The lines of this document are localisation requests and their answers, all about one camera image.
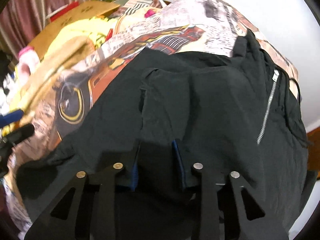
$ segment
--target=clothes pile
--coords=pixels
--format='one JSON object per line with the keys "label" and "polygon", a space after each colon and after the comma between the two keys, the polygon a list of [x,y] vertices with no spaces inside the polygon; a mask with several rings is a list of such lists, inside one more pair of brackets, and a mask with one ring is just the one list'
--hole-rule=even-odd
{"label": "clothes pile", "polygon": [[222,0],[144,1],[115,12],[113,36],[84,60],[45,73],[41,98],[21,95],[33,104],[35,135],[16,146],[4,179],[20,238],[78,171],[100,171],[136,140],[138,194],[116,198],[122,239],[191,236],[192,196],[176,191],[172,171],[175,139],[199,163],[239,171],[288,231],[314,182],[297,70]]}

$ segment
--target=black garment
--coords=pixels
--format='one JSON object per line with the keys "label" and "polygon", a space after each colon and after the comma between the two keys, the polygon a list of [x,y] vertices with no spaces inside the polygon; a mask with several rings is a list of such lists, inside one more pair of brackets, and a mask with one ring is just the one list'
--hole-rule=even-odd
{"label": "black garment", "polygon": [[[279,78],[258,145],[276,68]],[[142,142],[140,193],[116,200],[122,239],[191,235],[194,209],[191,196],[175,184],[174,139],[182,140],[198,162],[241,173],[286,230],[300,214],[308,158],[300,106],[289,91],[287,74],[260,49],[250,30],[237,38],[232,58],[201,52],[168,56],[149,49],[138,54],[78,130],[46,159],[18,170],[17,184],[31,219],[76,172],[94,173],[115,163],[137,138]],[[175,212],[168,212],[173,206]],[[125,225],[140,232],[129,232]]]}

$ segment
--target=zipper pull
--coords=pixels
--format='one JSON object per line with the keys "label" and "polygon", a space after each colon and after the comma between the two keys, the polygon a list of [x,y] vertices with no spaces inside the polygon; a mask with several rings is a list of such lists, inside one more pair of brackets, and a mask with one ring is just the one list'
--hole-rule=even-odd
{"label": "zipper pull", "polygon": [[273,74],[272,80],[274,82],[277,82],[278,77],[279,77],[279,71],[275,69],[275,73]]}

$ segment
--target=striped curtain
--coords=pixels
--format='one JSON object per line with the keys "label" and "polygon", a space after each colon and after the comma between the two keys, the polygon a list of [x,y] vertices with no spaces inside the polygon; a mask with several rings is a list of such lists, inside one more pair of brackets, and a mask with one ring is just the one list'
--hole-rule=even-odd
{"label": "striped curtain", "polygon": [[0,49],[18,53],[46,25],[46,16],[63,5],[86,0],[10,0],[0,14]]}

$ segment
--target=white wall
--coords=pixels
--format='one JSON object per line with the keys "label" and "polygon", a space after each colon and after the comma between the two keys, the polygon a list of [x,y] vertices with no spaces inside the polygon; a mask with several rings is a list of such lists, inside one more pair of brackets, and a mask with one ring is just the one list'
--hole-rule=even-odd
{"label": "white wall", "polygon": [[307,131],[320,126],[320,26],[304,0],[224,1],[298,68],[303,121]]}

